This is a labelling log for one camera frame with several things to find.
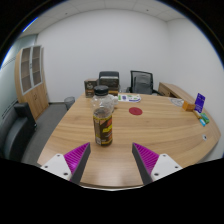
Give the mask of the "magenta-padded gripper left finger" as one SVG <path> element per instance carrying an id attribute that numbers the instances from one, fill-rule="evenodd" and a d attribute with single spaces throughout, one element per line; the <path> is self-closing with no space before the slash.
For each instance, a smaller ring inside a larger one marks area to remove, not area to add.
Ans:
<path id="1" fill-rule="evenodd" d="M 85 143 L 66 154 L 54 155 L 42 169 L 79 185 L 90 152 L 90 143 Z"/>

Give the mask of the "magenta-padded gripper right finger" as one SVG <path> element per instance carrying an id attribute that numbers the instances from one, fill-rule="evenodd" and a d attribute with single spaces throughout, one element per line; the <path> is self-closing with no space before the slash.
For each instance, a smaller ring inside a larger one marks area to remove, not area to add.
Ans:
<path id="1" fill-rule="evenodd" d="M 168 154 L 157 154 L 137 143 L 132 144 L 132 153 L 144 185 L 182 169 Z"/>

